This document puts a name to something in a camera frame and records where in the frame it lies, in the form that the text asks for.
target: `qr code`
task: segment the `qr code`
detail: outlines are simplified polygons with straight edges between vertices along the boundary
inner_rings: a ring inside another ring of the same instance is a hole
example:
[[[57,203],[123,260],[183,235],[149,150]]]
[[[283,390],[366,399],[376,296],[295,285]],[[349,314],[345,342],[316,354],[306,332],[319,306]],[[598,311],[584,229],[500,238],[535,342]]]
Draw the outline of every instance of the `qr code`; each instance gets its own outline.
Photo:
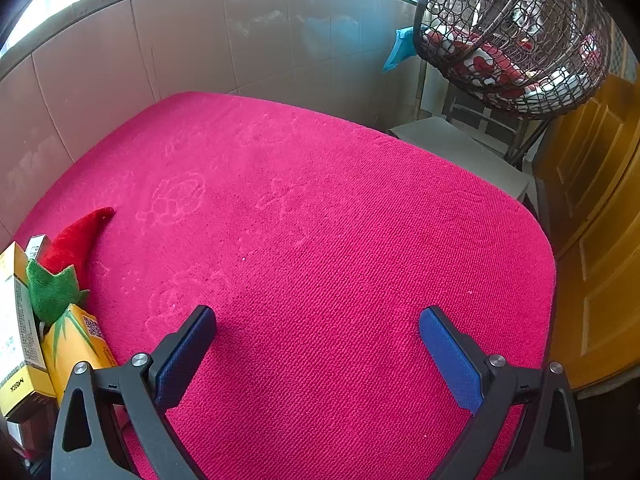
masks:
[[[86,329],[89,332],[89,335],[92,335],[94,337],[99,337],[100,339],[104,339],[104,336],[102,335],[102,331],[100,330],[100,327],[93,319],[87,316],[82,316],[82,320],[84,320],[84,325],[86,326]]]

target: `blue gripper pad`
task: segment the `blue gripper pad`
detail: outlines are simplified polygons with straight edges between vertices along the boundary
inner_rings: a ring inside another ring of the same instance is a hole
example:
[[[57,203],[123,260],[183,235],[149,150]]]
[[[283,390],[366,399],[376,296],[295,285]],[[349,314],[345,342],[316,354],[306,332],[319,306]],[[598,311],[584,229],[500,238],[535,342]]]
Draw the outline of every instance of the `blue gripper pad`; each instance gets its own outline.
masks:
[[[175,334],[170,334],[166,339],[173,342],[170,338],[181,335],[181,331],[182,329]],[[202,310],[186,332],[181,335],[182,337],[176,343],[174,351],[169,354],[156,374],[154,404],[158,410],[164,412],[180,404],[182,396],[204,359],[204,355],[207,353],[215,335],[216,315],[213,310],[207,307]],[[156,351],[161,348],[163,343],[164,339],[160,342]]]
[[[482,404],[480,375],[430,308],[420,314],[419,325],[422,342],[458,406],[476,414]]]

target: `yellow box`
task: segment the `yellow box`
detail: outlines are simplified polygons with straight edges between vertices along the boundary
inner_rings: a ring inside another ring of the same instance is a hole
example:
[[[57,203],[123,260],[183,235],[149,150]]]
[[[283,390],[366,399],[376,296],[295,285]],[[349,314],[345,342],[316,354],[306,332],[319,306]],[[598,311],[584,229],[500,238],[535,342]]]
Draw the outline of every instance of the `yellow box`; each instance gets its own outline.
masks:
[[[42,353],[58,405],[76,363],[87,361],[94,370],[118,366],[95,317],[73,303],[44,336]]]
[[[0,254],[0,412],[17,423],[55,398],[38,342],[26,267],[27,256],[15,242]]]

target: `blue fabric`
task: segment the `blue fabric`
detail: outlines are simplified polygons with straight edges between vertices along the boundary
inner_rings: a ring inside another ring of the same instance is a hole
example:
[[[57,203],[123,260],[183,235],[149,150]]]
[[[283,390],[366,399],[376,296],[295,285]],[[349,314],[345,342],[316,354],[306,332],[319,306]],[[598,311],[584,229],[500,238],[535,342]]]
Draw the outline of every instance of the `blue fabric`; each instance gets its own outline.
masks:
[[[164,411],[180,404],[215,333],[215,314],[208,308],[200,314],[156,375],[156,408]]]
[[[420,314],[420,337],[460,408],[482,404],[480,375],[430,308]]]
[[[389,72],[402,63],[405,59],[415,56],[414,28],[400,28],[396,30],[396,44],[391,49],[391,54],[386,59],[382,72]]]

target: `embossed fabric pattern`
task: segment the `embossed fabric pattern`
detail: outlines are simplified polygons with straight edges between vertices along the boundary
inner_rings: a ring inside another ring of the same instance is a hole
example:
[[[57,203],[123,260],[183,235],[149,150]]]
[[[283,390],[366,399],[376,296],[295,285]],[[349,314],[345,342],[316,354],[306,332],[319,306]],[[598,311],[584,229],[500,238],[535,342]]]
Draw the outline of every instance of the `embossed fabric pattern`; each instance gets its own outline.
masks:
[[[99,206],[116,214],[87,265],[90,308],[120,362],[197,304],[216,312],[219,333],[168,412],[208,478],[427,478],[469,417],[420,341],[430,304],[485,352],[542,362],[555,267],[534,218],[363,126],[178,94],[73,165],[16,239],[55,236]]]

